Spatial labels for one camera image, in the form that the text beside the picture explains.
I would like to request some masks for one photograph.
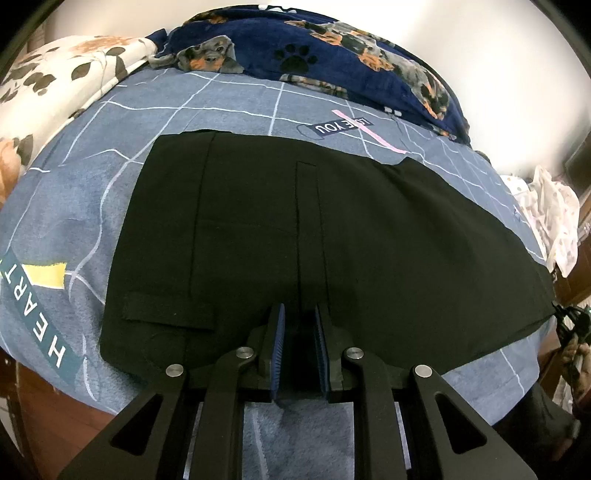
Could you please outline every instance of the pink stripe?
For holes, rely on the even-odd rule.
[[[356,126],[357,128],[363,130],[365,133],[367,133],[370,137],[372,137],[375,141],[377,141],[380,145],[383,145],[386,148],[389,148],[390,150],[396,152],[396,153],[408,153],[406,150],[399,150],[396,147],[393,147],[392,145],[390,145],[388,142],[386,142],[382,137],[380,137],[378,134],[373,133],[369,128],[367,128],[365,125],[361,125],[359,122],[353,120],[352,118],[349,118],[348,116],[346,116],[343,112],[341,112],[340,110],[332,110],[333,113],[335,115],[338,115],[339,117],[347,120],[350,124]]]

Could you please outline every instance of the brown floor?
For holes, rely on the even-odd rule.
[[[0,395],[8,394],[21,452],[34,462],[41,479],[54,480],[113,415],[63,394],[0,349],[0,362],[6,365],[6,359],[14,370],[2,369]]]

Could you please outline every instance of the wall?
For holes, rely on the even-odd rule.
[[[146,35],[238,1],[65,0],[48,20],[47,37]],[[591,79],[529,0],[293,0],[285,6],[333,16],[421,57],[452,87],[472,146],[500,173],[526,176],[541,164],[558,174],[591,128]]]

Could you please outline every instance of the paw print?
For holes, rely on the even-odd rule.
[[[308,65],[316,63],[318,57],[315,55],[310,55],[308,57],[308,53],[310,52],[310,47],[308,45],[303,45],[298,48],[297,53],[295,47],[295,45],[289,44],[286,45],[283,50],[276,50],[275,59],[282,60],[279,65],[281,73],[305,75],[309,70]]]

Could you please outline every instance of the navy blue blanket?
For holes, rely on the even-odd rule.
[[[257,5],[211,10],[172,30],[150,63],[291,82],[470,143],[459,102],[433,69],[388,40],[324,15]]]

